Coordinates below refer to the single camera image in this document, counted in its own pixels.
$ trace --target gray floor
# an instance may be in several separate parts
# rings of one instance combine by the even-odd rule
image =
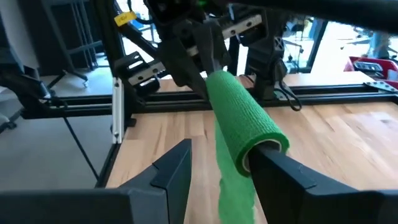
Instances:
[[[44,77],[50,82],[54,77]],[[54,90],[59,96],[111,93],[106,68],[88,74],[89,87],[71,75]],[[0,94],[0,112],[20,108],[16,97]],[[69,118],[94,167],[99,172],[111,147],[111,116]],[[0,190],[92,188],[95,178],[63,119],[17,120],[18,127],[0,134]]]

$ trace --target wooden tabletop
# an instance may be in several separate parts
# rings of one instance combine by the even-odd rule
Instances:
[[[246,77],[241,78],[248,85]],[[360,72],[288,75],[290,86],[345,85],[372,81]],[[162,91],[175,91],[172,81]],[[357,189],[398,189],[398,106],[393,103],[265,109],[291,143],[288,155]],[[219,223],[220,172],[215,158],[212,111],[140,114],[129,128],[108,187],[133,178],[184,138],[192,139],[192,181],[185,223]],[[266,223],[260,204],[256,223]]]

